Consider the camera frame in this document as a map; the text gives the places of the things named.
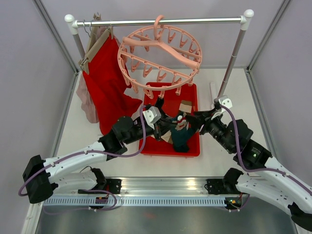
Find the teal christmas sock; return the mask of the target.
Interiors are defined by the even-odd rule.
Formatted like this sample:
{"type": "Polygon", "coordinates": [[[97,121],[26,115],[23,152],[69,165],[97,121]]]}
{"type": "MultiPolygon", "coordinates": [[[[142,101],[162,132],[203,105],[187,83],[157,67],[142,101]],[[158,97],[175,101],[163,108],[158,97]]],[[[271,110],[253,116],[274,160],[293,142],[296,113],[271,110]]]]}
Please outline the teal christmas sock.
{"type": "Polygon", "coordinates": [[[176,148],[187,145],[188,140],[195,134],[186,116],[186,113],[180,113],[172,120],[171,140],[176,148]]]}

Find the pink round clip hanger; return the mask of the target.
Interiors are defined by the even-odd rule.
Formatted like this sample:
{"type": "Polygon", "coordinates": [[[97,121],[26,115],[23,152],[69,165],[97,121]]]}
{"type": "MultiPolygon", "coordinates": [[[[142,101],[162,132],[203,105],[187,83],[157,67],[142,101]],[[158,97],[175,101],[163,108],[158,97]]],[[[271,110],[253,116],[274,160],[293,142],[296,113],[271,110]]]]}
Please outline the pink round clip hanger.
{"type": "MultiPolygon", "coordinates": [[[[175,38],[171,41],[170,46],[179,48],[180,40],[183,39],[187,41],[187,43],[182,47],[184,51],[189,50],[189,48],[193,48],[193,49],[196,48],[196,45],[191,45],[191,40],[187,36],[182,36],[179,32],[175,32],[175,31],[164,30],[162,34],[163,42],[167,42],[169,34],[175,35],[175,38]]],[[[190,75],[192,72],[191,68],[187,67],[186,65],[178,61],[176,58],[171,56],[169,53],[165,52],[164,50],[160,48],[138,46],[138,47],[135,47],[133,51],[131,51],[128,46],[124,46],[123,48],[128,53],[131,52],[136,57],[159,64],[161,66],[172,69],[179,73],[190,75]]],[[[118,65],[119,65],[120,70],[121,70],[121,67],[125,68],[125,71],[127,72],[127,74],[131,78],[136,80],[138,83],[143,84],[143,85],[148,85],[151,87],[170,86],[174,77],[171,73],[167,73],[166,77],[161,82],[157,82],[156,80],[158,76],[157,68],[152,67],[150,65],[144,65],[143,63],[138,63],[136,60],[130,59],[127,57],[123,57],[121,63],[118,62],[118,65]]],[[[154,97],[155,92],[158,92],[158,96],[160,97],[160,91],[156,91],[156,90],[152,91],[153,97],[154,97]]]]}

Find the black sports sock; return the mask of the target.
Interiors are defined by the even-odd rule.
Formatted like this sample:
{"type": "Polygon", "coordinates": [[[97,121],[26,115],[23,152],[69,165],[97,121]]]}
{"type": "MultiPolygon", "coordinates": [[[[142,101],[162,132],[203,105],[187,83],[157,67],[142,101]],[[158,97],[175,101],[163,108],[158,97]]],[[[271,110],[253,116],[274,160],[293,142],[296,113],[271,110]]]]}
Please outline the black sports sock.
{"type": "Polygon", "coordinates": [[[156,107],[159,110],[161,117],[167,118],[169,116],[163,111],[163,109],[162,109],[163,104],[164,104],[164,98],[158,97],[155,104],[154,105],[147,104],[145,107],[145,110],[149,110],[149,109],[151,109],[151,107],[156,107]]]}

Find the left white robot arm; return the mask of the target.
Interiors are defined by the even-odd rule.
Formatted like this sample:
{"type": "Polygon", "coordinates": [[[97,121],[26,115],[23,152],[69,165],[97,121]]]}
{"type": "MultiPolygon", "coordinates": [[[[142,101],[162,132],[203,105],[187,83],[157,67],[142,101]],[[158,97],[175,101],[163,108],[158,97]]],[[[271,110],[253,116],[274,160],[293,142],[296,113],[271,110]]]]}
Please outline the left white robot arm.
{"type": "Polygon", "coordinates": [[[55,193],[91,191],[100,194],[106,189],[103,172],[90,169],[82,174],[76,172],[78,169],[116,157],[134,157],[144,149],[147,137],[159,139],[176,125],[171,117],[152,115],[150,111],[143,111],[135,120],[121,117],[109,133],[83,149],[46,159],[40,155],[31,157],[22,174],[24,184],[18,195],[28,197],[31,204],[37,204],[55,193]]]}

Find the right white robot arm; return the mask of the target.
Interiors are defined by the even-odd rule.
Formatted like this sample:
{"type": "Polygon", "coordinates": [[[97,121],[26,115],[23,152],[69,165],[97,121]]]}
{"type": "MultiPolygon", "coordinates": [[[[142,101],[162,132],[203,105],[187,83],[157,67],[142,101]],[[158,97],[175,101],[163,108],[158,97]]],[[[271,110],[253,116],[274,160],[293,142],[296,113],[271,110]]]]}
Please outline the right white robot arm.
{"type": "Polygon", "coordinates": [[[187,116],[200,134],[209,133],[240,170],[230,168],[222,186],[229,193],[241,192],[266,201],[291,217],[301,228],[312,230],[312,188],[284,167],[265,147],[251,139],[253,131],[223,106],[187,116]]]}

